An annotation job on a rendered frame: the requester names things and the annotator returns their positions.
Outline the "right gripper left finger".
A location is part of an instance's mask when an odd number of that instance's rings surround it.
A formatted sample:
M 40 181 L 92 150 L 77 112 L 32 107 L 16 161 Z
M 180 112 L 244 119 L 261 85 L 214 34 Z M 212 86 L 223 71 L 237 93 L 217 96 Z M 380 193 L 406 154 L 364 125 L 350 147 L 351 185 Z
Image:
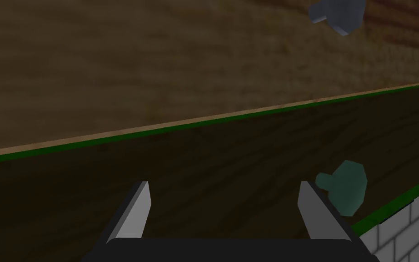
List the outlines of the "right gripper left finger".
M 106 242 L 116 238 L 141 238 L 150 208 L 149 183 L 137 182 L 108 224 Z

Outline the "green round knob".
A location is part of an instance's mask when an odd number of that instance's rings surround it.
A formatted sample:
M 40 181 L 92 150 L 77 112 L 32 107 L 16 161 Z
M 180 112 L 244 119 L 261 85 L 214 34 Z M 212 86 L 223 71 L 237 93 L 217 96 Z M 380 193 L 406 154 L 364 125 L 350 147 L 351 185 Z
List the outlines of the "green round knob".
M 315 184 L 328 192 L 328 199 L 344 217 L 352 217 L 364 202 L 367 176 L 360 163 L 343 161 L 332 174 L 319 173 Z

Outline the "grey round knob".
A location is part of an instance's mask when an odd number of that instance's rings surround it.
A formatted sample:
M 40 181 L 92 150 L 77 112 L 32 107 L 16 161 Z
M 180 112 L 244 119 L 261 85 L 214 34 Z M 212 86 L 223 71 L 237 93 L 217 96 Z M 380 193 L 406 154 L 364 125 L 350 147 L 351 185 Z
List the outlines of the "grey round knob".
M 366 0 L 320 0 L 308 8 L 312 23 L 326 20 L 341 36 L 358 29 L 363 22 Z

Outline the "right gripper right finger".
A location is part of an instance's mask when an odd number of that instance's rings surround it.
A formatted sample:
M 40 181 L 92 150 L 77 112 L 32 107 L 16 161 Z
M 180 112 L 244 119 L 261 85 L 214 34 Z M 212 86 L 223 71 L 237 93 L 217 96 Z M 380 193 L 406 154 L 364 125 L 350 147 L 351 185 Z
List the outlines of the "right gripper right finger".
M 351 228 L 313 182 L 301 182 L 297 205 L 311 239 L 352 240 Z

